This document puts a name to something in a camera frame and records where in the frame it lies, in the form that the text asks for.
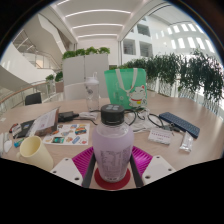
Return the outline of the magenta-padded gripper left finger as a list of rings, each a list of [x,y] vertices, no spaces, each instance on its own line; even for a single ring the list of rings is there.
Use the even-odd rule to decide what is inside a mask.
[[[76,185],[88,188],[95,167],[95,155],[90,147],[73,158],[63,158],[51,173]]]

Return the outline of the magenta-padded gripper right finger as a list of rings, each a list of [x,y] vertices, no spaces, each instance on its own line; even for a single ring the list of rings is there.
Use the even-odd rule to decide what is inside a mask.
[[[136,146],[132,149],[130,164],[137,188],[175,172],[175,169],[161,155],[152,156]]]

